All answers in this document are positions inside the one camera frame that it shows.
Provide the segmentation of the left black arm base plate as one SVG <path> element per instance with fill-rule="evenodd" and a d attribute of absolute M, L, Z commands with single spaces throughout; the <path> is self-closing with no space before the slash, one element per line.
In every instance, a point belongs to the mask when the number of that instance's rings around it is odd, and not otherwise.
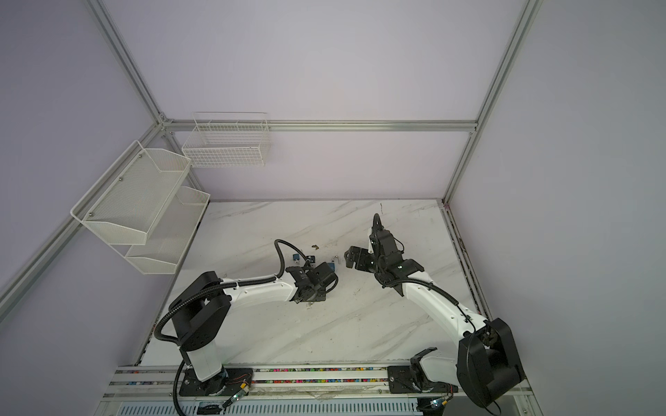
<path fill-rule="evenodd" d="M 249 388 L 253 376 L 254 371 L 249 367 L 246 369 L 224 367 L 220 374 L 207 381 L 200 381 L 194 370 L 187 367 L 178 393 L 181 397 L 219 396 L 229 398 L 239 392 L 243 385 Z"/>

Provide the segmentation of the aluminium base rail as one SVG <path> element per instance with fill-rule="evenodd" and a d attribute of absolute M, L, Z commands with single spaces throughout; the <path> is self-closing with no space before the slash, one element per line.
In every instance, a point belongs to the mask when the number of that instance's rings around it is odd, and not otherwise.
<path fill-rule="evenodd" d="M 226 365 L 229 369 L 254 371 L 249 386 L 252 399 L 342 399 L 396 395 L 437 397 L 447 393 L 390 393 L 387 368 L 409 366 L 407 362 L 346 362 L 284 365 Z M 104 400 L 167 400 L 176 393 L 184 400 L 227 397 L 181 397 L 178 393 L 187 366 L 119 367 L 102 395 Z M 464 397 L 462 388 L 456 396 Z"/>

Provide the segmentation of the aluminium frame profiles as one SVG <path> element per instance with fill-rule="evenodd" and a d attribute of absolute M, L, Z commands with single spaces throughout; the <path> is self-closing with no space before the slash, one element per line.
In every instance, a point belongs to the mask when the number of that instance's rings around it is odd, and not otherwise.
<path fill-rule="evenodd" d="M 173 138 L 174 132 L 187 131 L 194 128 L 194 122 L 190 120 L 169 119 L 159 111 L 159 106 L 153 95 L 149 92 L 147 83 L 140 74 L 135 60 L 131 57 L 129 49 L 121 38 L 119 29 L 112 21 L 109 10 L 101 1 L 87 1 L 85 7 L 97 25 L 102 38 L 107 42 L 114 58 L 121 65 L 123 73 L 142 103 L 147 108 L 152 125 L 146 133 L 140 137 L 140 144 L 146 146 L 157 138 L 164 138 L 170 147 L 176 146 Z M 454 241 L 456 251 L 461 265 L 467 276 L 468 283 L 473 293 L 481 293 L 473 266 L 468 262 L 469 257 L 463 246 L 460 233 L 457 229 L 453 214 L 449 205 L 458 188 L 461 178 L 472 159 L 483 130 L 489 120 L 490 114 L 501 95 L 506 84 L 520 47 L 525 37 L 532 28 L 542 3 L 540 1 L 527 1 L 521 9 L 520 17 L 513 30 L 501 63 L 494 75 L 491 86 L 484 99 L 480 114 L 474 121 L 454 120 L 384 120 L 384 121 L 269 121 L 267 126 L 270 132 L 467 132 L 469 134 L 466 146 L 456 164 L 452 179 L 447 185 L 446 192 L 442 198 L 444 204 L 444 217 L 449 227 L 449 232 Z M 22 267 L 12 280 L 5 285 L 1 291 L 1 322 L 7 323 L 13 310 L 24 301 L 29 292 L 39 282 L 42 275 L 57 256 L 73 239 L 81 228 L 81 224 L 74 217 L 68 217 L 55 232 L 44 242 L 32 258 Z"/>

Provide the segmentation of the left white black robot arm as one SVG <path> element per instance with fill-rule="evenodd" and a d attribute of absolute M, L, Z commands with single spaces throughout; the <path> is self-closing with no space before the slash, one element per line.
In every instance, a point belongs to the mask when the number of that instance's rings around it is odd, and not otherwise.
<path fill-rule="evenodd" d="M 218 346 L 231 312 L 267 303 L 320 303 L 338 283 L 329 263 L 285 267 L 274 275 L 242 280 L 205 272 L 168 306 L 154 338 L 177 346 L 196 381 L 223 381 L 228 376 Z"/>

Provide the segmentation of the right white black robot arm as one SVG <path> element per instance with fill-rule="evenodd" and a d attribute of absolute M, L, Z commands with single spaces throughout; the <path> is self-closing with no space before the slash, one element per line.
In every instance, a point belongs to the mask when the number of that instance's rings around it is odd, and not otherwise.
<path fill-rule="evenodd" d="M 404 256 L 402 242 L 373 217 L 366 248 L 352 246 L 344 259 L 349 269 L 370 273 L 384 289 L 421 308 L 455 343 L 454 357 L 440 355 L 436 347 L 413 355 L 405 378 L 390 371 L 394 381 L 415 393 L 463 393 L 481 408 L 489 408 L 502 395 L 525 381 L 527 375 L 509 325 L 490 320 L 466 307 L 440 288 L 416 260 Z"/>

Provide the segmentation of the white mesh two-tier shelf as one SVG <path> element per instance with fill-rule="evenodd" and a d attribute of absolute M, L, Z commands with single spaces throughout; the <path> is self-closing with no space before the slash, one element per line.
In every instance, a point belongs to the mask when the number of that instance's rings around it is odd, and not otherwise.
<path fill-rule="evenodd" d="M 70 210 L 143 275 L 178 272 L 210 202 L 187 185 L 192 162 L 133 142 Z"/>

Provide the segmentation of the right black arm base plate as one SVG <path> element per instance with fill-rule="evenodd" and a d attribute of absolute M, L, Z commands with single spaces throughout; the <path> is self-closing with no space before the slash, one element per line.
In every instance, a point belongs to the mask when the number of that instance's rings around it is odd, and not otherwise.
<path fill-rule="evenodd" d="M 459 388 L 440 381 L 430 381 L 421 369 L 412 366 L 389 366 L 390 393 L 458 393 Z"/>

